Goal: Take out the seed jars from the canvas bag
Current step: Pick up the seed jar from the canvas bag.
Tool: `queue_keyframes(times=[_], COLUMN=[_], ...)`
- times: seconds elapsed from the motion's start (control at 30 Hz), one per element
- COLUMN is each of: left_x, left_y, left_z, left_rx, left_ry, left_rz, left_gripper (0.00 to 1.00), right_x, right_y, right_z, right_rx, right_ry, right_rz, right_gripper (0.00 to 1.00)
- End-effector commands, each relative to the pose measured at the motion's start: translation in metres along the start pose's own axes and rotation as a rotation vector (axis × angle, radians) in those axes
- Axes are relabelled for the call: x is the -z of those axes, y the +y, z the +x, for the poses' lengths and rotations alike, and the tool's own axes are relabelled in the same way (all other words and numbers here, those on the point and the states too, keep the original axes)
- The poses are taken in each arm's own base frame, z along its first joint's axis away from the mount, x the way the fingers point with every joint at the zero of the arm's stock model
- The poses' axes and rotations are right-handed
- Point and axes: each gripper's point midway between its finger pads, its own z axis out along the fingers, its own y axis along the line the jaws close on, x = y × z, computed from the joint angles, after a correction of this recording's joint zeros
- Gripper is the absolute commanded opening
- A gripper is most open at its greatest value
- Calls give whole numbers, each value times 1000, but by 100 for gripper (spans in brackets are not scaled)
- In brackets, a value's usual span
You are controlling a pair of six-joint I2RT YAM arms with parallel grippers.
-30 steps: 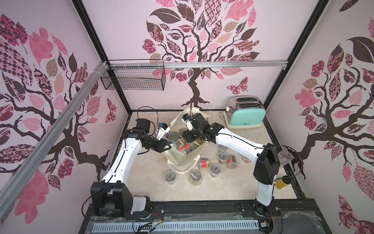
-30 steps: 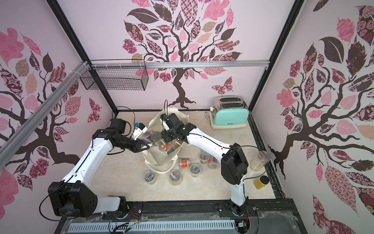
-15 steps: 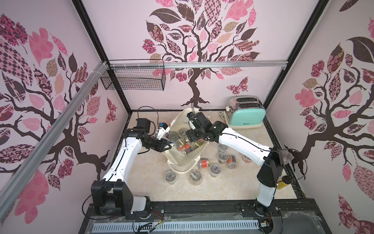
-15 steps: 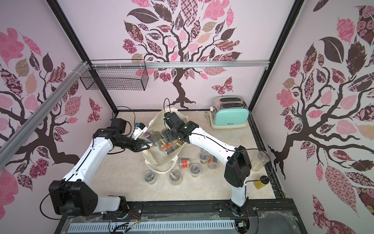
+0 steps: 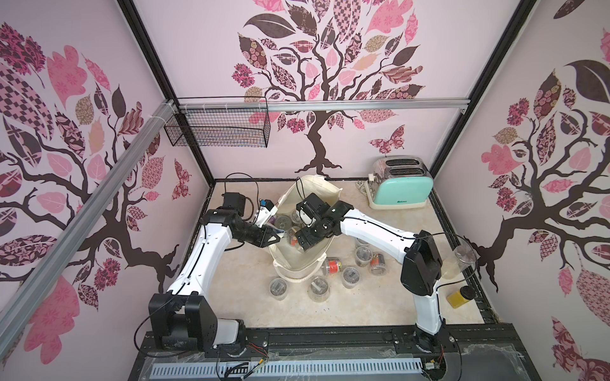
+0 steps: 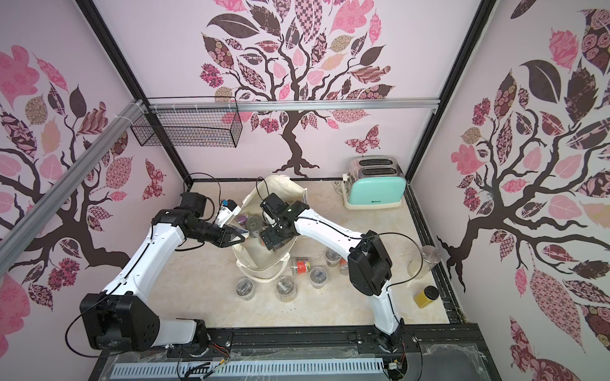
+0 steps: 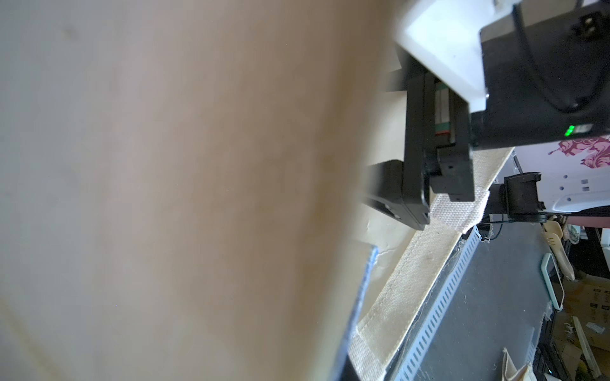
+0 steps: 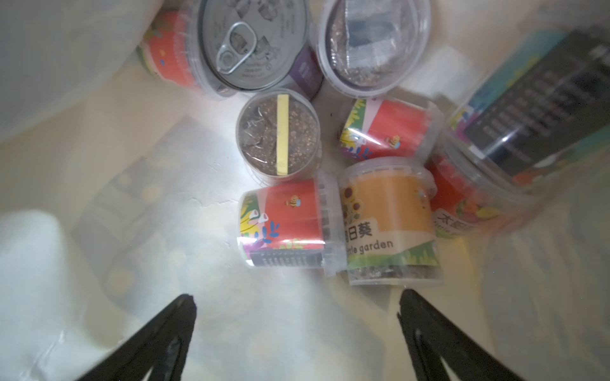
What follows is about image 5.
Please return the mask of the red label jar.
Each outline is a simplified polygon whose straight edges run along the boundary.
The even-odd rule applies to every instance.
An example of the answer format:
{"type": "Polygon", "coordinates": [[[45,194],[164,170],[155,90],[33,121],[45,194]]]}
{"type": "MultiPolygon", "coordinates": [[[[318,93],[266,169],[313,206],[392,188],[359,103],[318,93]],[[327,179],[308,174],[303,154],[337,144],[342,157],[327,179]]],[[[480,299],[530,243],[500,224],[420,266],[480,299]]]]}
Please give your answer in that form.
{"type": "Polygon", "coordinates": [[[387,271],[388,269],[384,255],[375,252],[369,262],[369,272],[374,276],[384,276],[387,271]]]}
{"type": "Polygon", "coordinates": [[[321,266],[324,276],[338,274],[342,271],[342,261],[335,257],[330,257],[324,260],[321,266]]]}

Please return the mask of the cream canvas tote bag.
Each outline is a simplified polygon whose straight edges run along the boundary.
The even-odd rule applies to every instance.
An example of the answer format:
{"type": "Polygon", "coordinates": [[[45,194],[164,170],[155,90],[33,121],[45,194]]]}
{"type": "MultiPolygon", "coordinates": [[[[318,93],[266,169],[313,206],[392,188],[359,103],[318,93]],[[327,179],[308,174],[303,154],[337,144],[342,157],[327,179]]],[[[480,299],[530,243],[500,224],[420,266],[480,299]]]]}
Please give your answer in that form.
{"type": "Polygon", "coordinates": [[[341,192],[341,188],[326,181],[323,176],[304,176],[280,197],[275,216],[287,217],[292,225],[283,230],[278,243],[268,247],[279,277],[289,283],[300,284],[322,268],[333,239],[316,238],[304,249],[300,242],[313,229],[314,219],[298,211],[297,205],[313,194],[331,206],[339,200],[341,192]]]}

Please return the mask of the clear seed jar dark lid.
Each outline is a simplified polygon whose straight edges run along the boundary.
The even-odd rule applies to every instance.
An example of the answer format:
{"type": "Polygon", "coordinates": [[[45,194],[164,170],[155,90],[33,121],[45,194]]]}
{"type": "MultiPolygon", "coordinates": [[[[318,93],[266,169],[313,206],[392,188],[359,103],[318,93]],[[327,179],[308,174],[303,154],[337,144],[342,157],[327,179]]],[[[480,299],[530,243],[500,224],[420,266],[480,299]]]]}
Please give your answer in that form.
{"type": "Polygon", "coordinates": [[[353,289],[360,283],[361,279],[360,271],[353,266],[345,267],[342,270],[342,285],[346,289],[353,289]]]}

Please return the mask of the clear seed jar striped lid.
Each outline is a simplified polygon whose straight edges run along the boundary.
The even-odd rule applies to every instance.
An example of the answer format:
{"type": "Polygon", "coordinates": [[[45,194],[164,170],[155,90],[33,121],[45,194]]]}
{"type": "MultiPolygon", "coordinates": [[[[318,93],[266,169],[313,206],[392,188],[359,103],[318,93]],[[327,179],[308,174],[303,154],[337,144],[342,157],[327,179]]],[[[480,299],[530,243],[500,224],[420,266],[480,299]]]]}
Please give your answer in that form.
{"type": "Polygon", "coordinates": [[[316,303],[323,303],[330,296],[330,286],[324,277],[314,277],[308,287],[308,297],[316,303]]]}

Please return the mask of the clear seed jar grey lid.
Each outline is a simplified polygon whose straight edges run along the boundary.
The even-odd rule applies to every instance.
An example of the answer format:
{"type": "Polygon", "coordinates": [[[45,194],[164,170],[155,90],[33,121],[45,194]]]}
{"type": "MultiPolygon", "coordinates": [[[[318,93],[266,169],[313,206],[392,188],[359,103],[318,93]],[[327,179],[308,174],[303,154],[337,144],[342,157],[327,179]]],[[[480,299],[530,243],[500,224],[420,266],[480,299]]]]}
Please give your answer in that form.
{"type": "Polygon", "coordinates": [[[275,300],[282,301],[288,295],[288,283],[282,278],[272,279],[268,286],[268,292],[275,300]]]}

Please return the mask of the clear jar sandy contents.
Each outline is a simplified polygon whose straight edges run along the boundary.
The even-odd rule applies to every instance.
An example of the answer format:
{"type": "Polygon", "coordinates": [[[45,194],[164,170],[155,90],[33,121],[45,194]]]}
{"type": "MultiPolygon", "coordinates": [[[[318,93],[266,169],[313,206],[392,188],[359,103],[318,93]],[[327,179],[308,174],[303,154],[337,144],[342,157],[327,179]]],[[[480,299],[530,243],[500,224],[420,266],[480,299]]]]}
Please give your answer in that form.
{"type": "Polygon", "coordinates": [[[467,268],[472,268],[477,263],[478,257],[472,245],[462,241],[452,252],[442,257],[441,277],[443,279],[454,279],[467,268]]]}

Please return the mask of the yellow label seed jar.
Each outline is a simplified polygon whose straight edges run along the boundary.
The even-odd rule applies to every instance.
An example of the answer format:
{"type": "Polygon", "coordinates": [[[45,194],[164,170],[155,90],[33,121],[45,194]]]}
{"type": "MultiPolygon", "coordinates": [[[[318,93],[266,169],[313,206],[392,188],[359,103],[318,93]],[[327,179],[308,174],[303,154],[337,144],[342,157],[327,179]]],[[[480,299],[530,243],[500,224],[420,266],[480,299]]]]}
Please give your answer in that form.
{"type": "Polygon", "coordinates": [[[446,301],[452,308],[457,309],[474,300],[476,296],[477,293],[474,288],[466,285],[461,287],[458,291],[448,295],[446,301]]]}

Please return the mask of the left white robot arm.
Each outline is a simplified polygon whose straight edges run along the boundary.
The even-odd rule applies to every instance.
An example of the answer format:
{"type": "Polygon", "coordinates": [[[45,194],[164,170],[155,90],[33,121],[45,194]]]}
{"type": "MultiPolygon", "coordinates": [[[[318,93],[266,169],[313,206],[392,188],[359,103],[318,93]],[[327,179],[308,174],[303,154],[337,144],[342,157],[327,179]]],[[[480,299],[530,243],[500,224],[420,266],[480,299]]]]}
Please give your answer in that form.
{"type": "Polygon", "coordinates": [[[155,349],[166,356],[172,352],[210,352],[224,349],[237,355],[247,347],[246,326],[242,320],[222,319],[208,303],[211,282],[222,255],[235,240],[266,248],[281,237],[267,224],[276,214],[275,204],[262,199],[256,220],[244,219],[246,196],[227,192],[217,209],[200,219],[200,232],[194,252],[183,270],[164,293],[149,302],[149,317],[155,349]]]}

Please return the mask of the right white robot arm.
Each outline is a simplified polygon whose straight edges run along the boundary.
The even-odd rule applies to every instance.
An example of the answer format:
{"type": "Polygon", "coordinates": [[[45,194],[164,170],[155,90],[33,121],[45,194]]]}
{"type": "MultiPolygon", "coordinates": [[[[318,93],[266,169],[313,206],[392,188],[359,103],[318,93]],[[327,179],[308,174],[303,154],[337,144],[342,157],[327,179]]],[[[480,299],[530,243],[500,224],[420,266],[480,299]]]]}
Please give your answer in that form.
{"type": "Polygon", "coordinates": [[[345,234],[381,249],[402,265],[400,282],[416,308],[413,342],[423,352],[449,350],[449,330],[441,315],[438,289],[443,259],[433,233],[412,233],[380,222],[341,200],[334,205],[310,194],[295,207],[305,227],[295,236],[304,251],[324,239],[345,234]]]}

